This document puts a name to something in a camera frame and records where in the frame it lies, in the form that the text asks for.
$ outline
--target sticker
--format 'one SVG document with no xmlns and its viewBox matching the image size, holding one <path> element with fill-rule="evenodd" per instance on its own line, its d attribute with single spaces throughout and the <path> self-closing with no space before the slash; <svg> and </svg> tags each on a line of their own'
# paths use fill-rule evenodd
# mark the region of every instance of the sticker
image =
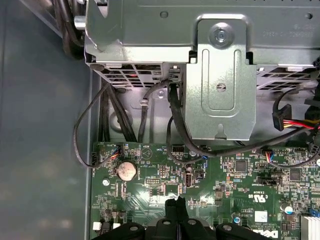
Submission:
<svg viewBox="0 0 320 240">
<path fill-rule="evenodd" d="M 268 222 L 268 212 L 267 211 L 255 211 L 254 221 L 256 223 L 267 223 Z"/>
</svg>

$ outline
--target integrated circuit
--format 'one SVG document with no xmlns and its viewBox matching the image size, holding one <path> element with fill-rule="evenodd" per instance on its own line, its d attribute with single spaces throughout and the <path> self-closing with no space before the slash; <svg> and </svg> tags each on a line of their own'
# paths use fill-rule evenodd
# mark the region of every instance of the integrated circuit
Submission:
<svg viewBox="0 0 320 240">
<path fill-rule="evenodd" d="M 240 173 L 245 173 L 247 171 L 247 162 L 246 161 L 236 161 L 235 162 L 235 171 Z"/>
<path fill-rule="evenodd" d="M 301 170 L 290 169 L 290 181 L 300 181 L 300 180 L 301 180 Z"/>
</svg>

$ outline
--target screw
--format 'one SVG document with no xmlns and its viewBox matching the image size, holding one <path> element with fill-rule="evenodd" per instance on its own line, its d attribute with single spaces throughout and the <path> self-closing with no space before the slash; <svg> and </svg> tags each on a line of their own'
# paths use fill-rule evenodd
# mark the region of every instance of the screw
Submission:
<svg viewBox="0 0 320 240">
<path fill-rule="evenodd" d="M 226 230 L 226 231 L 231 231 L 231 230 L 232 230 L 232 227 L 229 226 L 229 225 L 224 225 L 224 226 L 222 226 L 222 228 L 223 228 L 224 230 Z"/>
<path fill-rule="evenodd" d="M 160 17 L 162 19 L 166 19 L 169 16 L 169 13 L 167 11 L 160 12 Z"/>
<path fill-rule="evenodd" d="M 102 185 L 103 185 L 103 186 L 109 186 L 109 185 L 110 185 L 110 180 L 107 179 L 107 178 L 103 179 L 103 180 L 102 180 Z"/>
<path fill-rule="evenodd" d="M 195 225 L 197 222 L 195 221 L 195 220 L 193 220 L 193 219 L 190 219 L 189 221 L 188 221 L 188 224 L 190 224 L 190 225 Z"/>
<path fill-rule="evenodd" d="M 220 29 L 215 35 L 215 40 L 217 40 L 219 43 L 223 43 L 226 40 L 226 31 L 223 29 Z"/>
<path fill-rule="evenodd" d="M 189 155 L 191 157 L 195 157 L 195 156 L 197 156 L 197 153 L 195 151 L 189 151 Z"/>
<path fill-rule="evenodd" d="M 159 97 L 160 99 L 163 99 L 164 96 L 165 96 L 165 92 L 164 92 L 164 91 L 162 91 L 162 90 L 158 91 L 158 97 Z"/>
</svg>

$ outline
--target metal bracket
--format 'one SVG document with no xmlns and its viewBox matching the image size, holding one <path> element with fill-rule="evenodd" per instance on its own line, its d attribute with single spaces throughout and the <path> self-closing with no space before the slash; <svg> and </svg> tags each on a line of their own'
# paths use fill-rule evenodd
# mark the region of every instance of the metal bracket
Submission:
<svg viewBox="0 0 320 240">
<path fill-rule="evenodd" d="M 256 123 L 256 66 L 246 61 L 246 28 L 242 19 L 198 23 L 197 61 L 187 64 L 184 84 L 184 116 L 193 139 L 250 138 Z"/>
</svg>

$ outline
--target black cable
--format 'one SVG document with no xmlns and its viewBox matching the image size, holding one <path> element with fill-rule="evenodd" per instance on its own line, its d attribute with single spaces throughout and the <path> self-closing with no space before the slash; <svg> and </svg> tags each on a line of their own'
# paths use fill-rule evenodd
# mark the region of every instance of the black cable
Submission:
<svg viewBox="0 0 320 240">
<path fill-rule="evenodd" d="M 293 136 L 299 135 L 301 133 L 309 131 L 309 129 L 301 127 L 296 130 L 293 130 L 289 133 L 286 133 L 284 135 L 262 141 L 257 142 L 254 144 L 242 146 L 242 147 L 235 147 L 235 148 L 229 148 L 229 149 L 220 149 L 220 150 L 214 150 L 214 151 L 207 151 L 198 148 L 190 139 L 188 135 L 188 131 L 185 125 L 185 121 L 183 119 L 181 110 L 180 110 L 180 102 L 178 99 L 178 93 L 177 93 L 177 86 L 171 84 L 170 85 L 170 91 L 169 91 L 169 99 L 170 99 L 170 106 L 171 106 L 171 112 L 174 120 L 175 127 L 180 134 L 184 145 L 190 150 L 195 153 L 198 153 L 201 156 L 208 156 L 208 157 L 220 157 L 220 156 L 228 156 L 228 155 L 234 155 L 238 153 L 243 153 L 247 151 L 252 151 L 255 149 L 260 149 L 267 145 L 275 145 L 278 143 L 281 143 L 289 138 L 292 138 Z"/>
<path fill-rule="evenodd" d="M 70 5 L 68 0 L 56 0 L 57 6 L 59 7 L 59 12 L 61 14 L 62 20 L 64 21 L 64 26 L 68 32 L 69 37 L 71 38 L 72 42 L 78 45 L 79 47 L 84 46 L 84 41 L 78 39 L 78 36 L 82 33 L 78 32 L 74 24 L 74 16 L 70 9 Z"/>
<path fill-rule="evenodd" d="M 58 26 L 59 31 L 62 35 L 62 47 L 65 54 L 69 57 L 72 57 L 76 60 L 83 59 L 84 55 L 84 47 L 76 45 L 72 40 L 65 26 L 65 22 L 62 18 L 60 7 L 58 4 L 59 0 L 53 0 L 54 5 L 54 14 L 56 19 L 56 24 Z"/>
<path fill-rule="evenodd" d="M 300 162 L 300 163 L 295 164 L 295 165 L 279 165 L 279 164 L 276 164 L 276 163 L 273 163 L 273 162 L 269 162 L 269 164 L 270 164 L 271 166 L 274 166 L 274 167 L 279 168 L 279 169 L 295 169 L 295 168 L 298 168 L 298 167 L 302 167 L 302 166 L 304 166 L 304 165 L 307 165 L 307 164 L 311 163 L 312 161 L 314 161 L 314 160 L 318 157 L 319 150 L 320 150 L 320 148 L 319 148 L 318 151 L 317 151 L 312 157 L 310 157 L 308 160 L 303 161 L 303 162 Z"/>
<path fill-rule="evenodd" d="M 102 131 L 105 142 L 110 142 L 109 130 L 109 96 L 106 92 L 102 94 Z"/>
<path fill-rule="evenodd" d="M 114 108 L 114 112 L 118 118 L 118 122 L 121 126 L 121 130 L 123 132 L 123 135 L 125 136 L 126 141 L 136 143 L 137 139 L 124 106 L 118 99 L 114 87 L 110 83 L 106 83 L 106 85 L 108 86 L 106 91 L 109 95 L 112 106 Z"/>
<path fill-rule="evenodd" d="M 157 83 L 156 85 L 153 85 L 145 93 L 145 95 L 143 96 L 143 99 L 149 100 L 149 98 L 153 92 L 160 90 L 160 89 L 163 89 L 164 87 L 167 87 L 169 83 L 170 83 L 170 80 L 166 79 L 166 80 L 163 80 L 162 82 Z M 139 132 L 138 132 L 138 143 L 143 142 L 144 133 L 145 133 L 145 129 L 146 129 L 147 117 L 148 117 L 148 106 L 142 106 L 142 108 L 141 108 L 141 123 L 140 123 L 140 127 L 139 127 Z"/>
<path fill-rule="evenodd" d="M 300 92 L 300 91 L 312 91 L 312 90 L 315 90 L 316 88 L 315 87 L 306 87 L 306 88 L 302 88 L 302 89 L 296 89 L 296 88 L 293 88 L 293 89 L 290 89 L 289 91 L 286 91 L 284 92 L 283 94 L 281 94 L 273 103 L 273 106 L 272 106 L 272 111 L 275 113 L 277 111 L 279 111 L 279 103 L 281 101 L 281 99 L 289 94 L 289 93 L 293 93 L 293 92 Z"/>
<path fill-rule="evenodd" d="M 97 102 L 97 100 L 99 99 L 99 97 L 103 94 L 103 92 L 107 89 L 108 85 L 106 84 L 105 86 L 103 86 L 100 91 L 95 95 L 95 97 L 93 98 L 93 100 L 90 102 L 90 104 L 88 105 L 88 107 L 84 110 L 84 112 L 81 114 L 81 116 L 79 117 L 79 119 L 76 121 L 74 128 L 73 128 L 73 136 L 72 136 L 72 143 L 73 143 L 73 148 L 74 148 L 74 152 L 75 152 L 75 156 L 76 159 L 80 162 L 80 164 L 82 166 L 84 166 L 87 169 L 95 169 L 95 168 L 99 168 L 102 165 L 104 165 L 107 161 L 109 161 L 112 156 L 106 158 L 104 161 L 99 162 L 98 164 L 95 165 L 91 165 L 86 163 L 80 153 L 79 153 L 79 148 L 78 148 L 78 128 L 79 125 L 82 121 L 82 119 L 85 117 L 85 115 L 87 114 L 87 112 L 91 109 L 91 107 Z"/>
<path fill-rule="evenodd" d="M 234 142 L 240 146 L 245 146 L 245 144 L 242 141 L 236 140 Z"/>
<path fill-rule="evenodd" d="M 166 127 L 166 153 L 168 154 L 168 156 L 170 158 L 172 158 L 172 160 L 178 164 L 194 164 L 200 160 L 203 160 L 202 156 L 199 156 L 193 160 L 190 161 L 181 161 L 178 158 L 176 158 L 172 153 L 171 153 L 171 149 L 172 149 L 172 145 L 171 145 L 171 124 L 172 121 L 174 120 L 173 117 L 170 118 L 168 125 Z"/>
</svg>

